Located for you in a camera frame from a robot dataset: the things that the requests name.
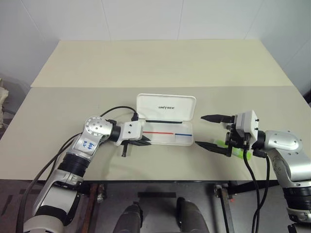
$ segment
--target black cable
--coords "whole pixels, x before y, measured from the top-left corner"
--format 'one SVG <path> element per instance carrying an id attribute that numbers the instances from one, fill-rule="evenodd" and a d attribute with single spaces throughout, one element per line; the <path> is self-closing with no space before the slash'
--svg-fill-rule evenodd
<path id="1" fill-rule="evenodd" d="M 254 216 L 253 216 L 253 225 L 254 225 L 255 219 L 257 218 L 258 212 L 260 211 L 260 209 L 262 208 L 264 202 L 266 201 L 267 194 L 268 194 L 269 183 L 270 183 L 270 160 L 269 160 L 268 156 L 266 156 L 266 162 L 267 162 L 266 185 L 265 185 L 264 193 L 263 193 L 260 205 L 259 205 L 259 209 L 257 209 L 255 211 Z"/>
<path id="2" fill-rule="evenodd" d="M 107 110 L 106 112 L 104 112 L 103 114 L 101 114 L 100 116 L 102 117 L 103 115 L 106 115 L 107 113 L 115 110 L 115 109 L 118 109 L 118 108 L 127 108 L 127 109 L 131 109 L 134 113 L 136 113 L 136 110 L 134 108 L 131 108 L 129 106 L 117 106 L 117 107 L 114 107 L 114 108 L 110 108 L 109 110 Z"/>
<path id="3" fill-rule="evenodd" d="M 73 139 L 74 137 L 78 136 L 79 134 L 81 134 L 81 133 L 77 133 L 77 134 L 75 134 L 74 136 L 72 136 L 71 138 L 69 138 L 69 139 L 63 144 L 63 146 L 59 149 L 58 152 L 60 152 L 60 151 L 63 149 L 63 147 L 64 147 L 71 139 Z M 50 173 L 49 173 L 49 175 L 48 175 L 48 177 L 47 177 L 47 180 L 48 180 L 49 177 L 52 175 L 52 173 L 53 173 L 53 171 L 54 171 L 54 169 L 55 169 L 55 166 L 56 166 L 56 163 L 57 163 L 57 159 L 58 159 L 58 156 L 54 159 L 54 162 L 53 162 L 51 171 L 50 171 Z"/>
<path id="4" fill-rule="evenodd" d="M 26 191 L 23 194 L 23 197 L 20 201 L 19 209 L 18 209 L 18 215 L 17 215 L 17 224 L 16 224 L 16 233 L 23 233 L 23 226 L 24 226 L 24 215 L 25 215 L 25 206 L 28 194 L 30 193 L 32 187 L 35 185 L 35 183 L 39 180 L 40 176 L 43 174 L 43 172 L 51 165 L 51 163 L 61 154 L 63 153 L 72 143 L 73 141 L 69 142 L 67 145 L 62 146 L 62 150 L 60 150 L 36 175 L 34 180 L 28 185 Z"/>
<path id="5" fill-rule="evenodd" d="M 258 187 L 256 178 L 255 178 L 254 172 L 253 172 L 252 168 L 250 167 L 250 165 L 248 164 L 248 161 L 247 161 L 247 149 L 244 149 L 244 151 L 243 151 L 243 160 L 244 160 L 244 163 L 245 163 L 249 173 L 251 174 L 252 180 L 254 182 L 254 186 L 255 186 L 255 190 L 256 190 L 256 197 L 257 197 L 257 210 L 260 210 L 259 187 Z M 255 219 L 253 219 L 252 233 L 254 232 L 254 225 L 255 225 L 254 220 L 256 220 L 256 231 L 255 232 L 258 233 L 258 230 L 259 230 L 259 211 L 257 212 L 257 217 Z"/>

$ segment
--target green object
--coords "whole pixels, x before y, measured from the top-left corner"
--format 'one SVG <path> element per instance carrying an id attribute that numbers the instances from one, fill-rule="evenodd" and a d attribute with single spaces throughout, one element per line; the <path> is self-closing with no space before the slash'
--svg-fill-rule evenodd
<path id="1" fill-rule="evenodd" d="M 225 144 L 224 141 L 222 140 L 215 140 L 214 142 L 215 144 L 217 144 L 217 146 L 219 147 L 222 147 L 222 148 L 227 148 L 228 146 Z M 238 149 L 238 148 L 232 148 L 232 155 L 235 155 L 241 159 L 243 159 L 243 150 L 242 149 Z M 250 160 L 251 159 L 251 155 L 252 153 L 251 152 L 247 152 L 247 155 L 246 155 L 246 158 L 247 160 Z"/>

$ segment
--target white wall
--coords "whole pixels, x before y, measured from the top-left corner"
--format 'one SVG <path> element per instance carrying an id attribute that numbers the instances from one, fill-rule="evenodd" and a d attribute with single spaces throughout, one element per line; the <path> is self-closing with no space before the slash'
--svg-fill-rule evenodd
<path id="1" fill-rule="evenodd" d="M 260 38 L 311 88 L 310 0 L 0 0 L 0 77 L 17 109 L 58 40 Z"/>

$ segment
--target white case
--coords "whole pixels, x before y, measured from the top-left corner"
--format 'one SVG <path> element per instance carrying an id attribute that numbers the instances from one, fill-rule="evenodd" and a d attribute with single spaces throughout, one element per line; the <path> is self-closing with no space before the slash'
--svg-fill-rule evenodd
<path id="1" fill-rule="evenodd" d="M 138 94 L 137 112 L 143 135 L 152 144 L 190 146 L 196 98 L 162 94 Z"/>

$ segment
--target beige table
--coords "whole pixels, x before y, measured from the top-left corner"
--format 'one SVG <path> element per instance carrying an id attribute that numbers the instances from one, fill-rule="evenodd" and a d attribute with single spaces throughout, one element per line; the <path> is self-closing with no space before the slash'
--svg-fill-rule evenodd
<path id="1" fill-rule="evenodd" d="M 165 52 L 159 52 L 161 46 L 155 46 L 158 43 Z M 172 60 L 163 55 L 167 51 Z M 208 69 L 201 61 L 202 51 L 206 53 Z M 178 52 L 188 56 L 183 55 L 174 63 Z M 185 67 L 190 60 L 192 65 Z M 156 61 L 158 65 L 150 67 Z M 191 72 L 189 81 L 186 77 Z M 200 116 L 254 109 L 261 130 L 292 130 L 302 138 L 305 152 L 311 155 L 311 109 L 258 41 L 61 42 L 0 141 L 0 179 L 33 179 L 62 143 L 81 131 L 89 116 L 116 105 L 135 107 L 138 93 L 195 96 L 195 140 L 225 139 L 226 130 L 220 124 L 203 121 Z M 130 117 L 126 110 L 107 115 L 118 121 L 128 121 Z M 252 158 L 250 165 L 258 179 L 265 178 L 265 160 Z M 215 181 L 250 180 L 250 176 L 240 158 L 227 158 L 196 144 L 130 146 L 128 157 L 122 158 L 121 147 L 107 143 L 97 151 L 85 179 Z"/>

